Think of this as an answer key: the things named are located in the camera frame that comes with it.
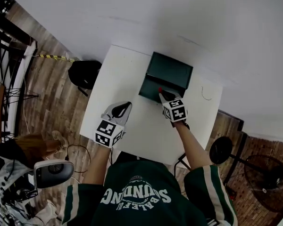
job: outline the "white table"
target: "white table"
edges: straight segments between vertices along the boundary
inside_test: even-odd
[[[162,105],[138,93],[151,56],[118,46],[111,46],[93,87],[81,125],[80,134],[94,140],[100,116],[112,103],[133,104],[127,130],[115,148],[153,161],[172,165],[184,153],[176,130],[162,115]],[[192,73],[184,104],[187,123],[203,148],[206,148],[216,119],[222,87]]]

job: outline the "dark green box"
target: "dark green box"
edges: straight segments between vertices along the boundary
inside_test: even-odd
[[[154,52],[139,95],[160,103],[158,89],[175,91],[184,96],[193,67],[176,59]]]

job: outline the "white wall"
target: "white wall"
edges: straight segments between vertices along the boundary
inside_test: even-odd
[[[224,85],[220,109],[283,121],[283,0],[16,1],[81,58],[161,52]]]
[[[283,121],[247,118],[243,131],[251,137],[270,141],[283,141]]]

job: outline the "gray device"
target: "gray device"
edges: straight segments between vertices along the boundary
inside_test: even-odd
[[[34,165],[35,187],[46,188],[64,183],[71,178],[74,170],[74,165],[65,160],[37,162]]]

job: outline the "fan grille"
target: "fan grille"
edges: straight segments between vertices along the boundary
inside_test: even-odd
[[[283,211],[283,163],[264,155],[250,156],[246,161],[265,171],[244,166],[244,175],[254,196],[268,210]]]

